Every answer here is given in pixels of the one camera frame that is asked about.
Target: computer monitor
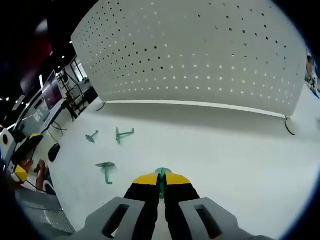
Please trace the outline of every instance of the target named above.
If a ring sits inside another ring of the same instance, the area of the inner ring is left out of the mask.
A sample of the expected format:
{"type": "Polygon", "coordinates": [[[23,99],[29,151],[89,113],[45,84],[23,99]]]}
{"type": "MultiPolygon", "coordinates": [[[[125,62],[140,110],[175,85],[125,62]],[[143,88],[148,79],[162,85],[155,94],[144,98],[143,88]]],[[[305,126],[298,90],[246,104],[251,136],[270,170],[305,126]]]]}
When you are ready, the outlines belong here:
{"type": "Polygon", "coordinates": [[[43,85],[42,93],[49,111],[63,98],[55,72],[52,72],[43,85]]]}

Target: green object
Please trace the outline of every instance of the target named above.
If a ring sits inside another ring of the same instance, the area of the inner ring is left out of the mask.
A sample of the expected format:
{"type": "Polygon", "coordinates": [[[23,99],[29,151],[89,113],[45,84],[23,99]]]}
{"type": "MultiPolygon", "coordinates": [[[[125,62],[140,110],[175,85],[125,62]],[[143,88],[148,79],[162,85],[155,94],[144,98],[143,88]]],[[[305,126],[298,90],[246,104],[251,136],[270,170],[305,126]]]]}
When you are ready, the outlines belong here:
{"type": "Polygon", "coordinates": [[[113,162],[108,161],[96,164],[96,166],[104,169],[105,183],[108,185],[113,184],[111,181],[109,181],[109,168],[113,168],[115,164],[113,162]]]}
{"type": "Polygon", "coordinates": [[[121,136],[124,136],[124,135],[130,136],[130,135],[132,135],[134,133],[135,133],[135,129],[134,128],[132,128],[132,131],[128,131],[128,132],[124,132],[124,133],[119,133],[119,129],[116,128],[115,129],[116,141],[118,142],[118,144],[120,144],[121,136]]]}
{"type": "Polygon", "coordinates": [[[95,131],[95,133],[93,135],[85,135],[86,139],[91,142],[91,143],[95,143],[95,140],[94,140],[94,136],[97,135],[99,133],[99,131],[95,131]]]}
{"type": "Polygon", "coordinates": [[[155,173],[160,174],[160,193],[159,198],[164,199],[165,198],[165,175],[166,173],[172,173],[172,171],[168,168],[161,167],[155,170],[155,173]]]}

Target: yellow object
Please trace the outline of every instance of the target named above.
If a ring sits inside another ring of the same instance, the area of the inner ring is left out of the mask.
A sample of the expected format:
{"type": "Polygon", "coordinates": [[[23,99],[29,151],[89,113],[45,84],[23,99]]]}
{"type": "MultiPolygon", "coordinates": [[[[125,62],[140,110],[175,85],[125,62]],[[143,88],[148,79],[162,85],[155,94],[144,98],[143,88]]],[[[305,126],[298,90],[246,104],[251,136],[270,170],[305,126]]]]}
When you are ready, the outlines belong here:
{"type": "Polygon", "coordinates": [[[152,174],[144,175],[138,177],[136,180],[134,180],[134,184],[145,184],[145,185],[157,185],[159,173],[155,172],[152,174]]]}
{"type": "Polygon", "coordinates": [[[32,139],[33,137],[36,137],[36,136],[40,136],[41,134],[40,133],[34,133],[34,134],[31,134],[29,139],[32,139]]]}
{"type": "Polygon", "coordinates": [[[184,176],[174,174],[171,172],[166,172],[165,177],[166,177],[166,184],[167,185],[190,184],[191,183],[189,181],[189,179],[185,178],[184,176]]]}
{"type": "Polygon", "coordinates": [[[14,173],[22,182],[25,182],[29,175],[20,165],[16,166],[14,173]]]}

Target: ceiling light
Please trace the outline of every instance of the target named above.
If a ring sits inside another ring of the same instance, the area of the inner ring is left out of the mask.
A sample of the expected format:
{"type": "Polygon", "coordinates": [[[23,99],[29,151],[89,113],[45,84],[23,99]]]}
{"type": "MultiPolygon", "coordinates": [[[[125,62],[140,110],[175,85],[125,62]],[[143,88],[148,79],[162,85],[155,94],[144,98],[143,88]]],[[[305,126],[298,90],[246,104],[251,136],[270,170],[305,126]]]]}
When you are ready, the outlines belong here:
{"type": "Polygon", "coordinates": [[[43,88],[44,87],[44,83],[42,82],[42,75],[39,76],[39,80],[40,80],[40,87],[43,88]]]}

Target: white curved wall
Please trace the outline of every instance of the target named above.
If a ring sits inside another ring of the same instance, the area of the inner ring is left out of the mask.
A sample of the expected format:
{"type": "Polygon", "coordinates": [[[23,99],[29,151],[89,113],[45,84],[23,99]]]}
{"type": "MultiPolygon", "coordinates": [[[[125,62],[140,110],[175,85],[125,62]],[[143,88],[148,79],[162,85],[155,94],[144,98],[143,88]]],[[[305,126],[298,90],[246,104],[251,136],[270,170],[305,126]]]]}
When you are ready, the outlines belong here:
{"type": "Polygon", "coordinates": [[[291,116],[306,72],[306,45],[270,0],[101,0],[71,39],[105,101],[196,101],[291,116]]]}

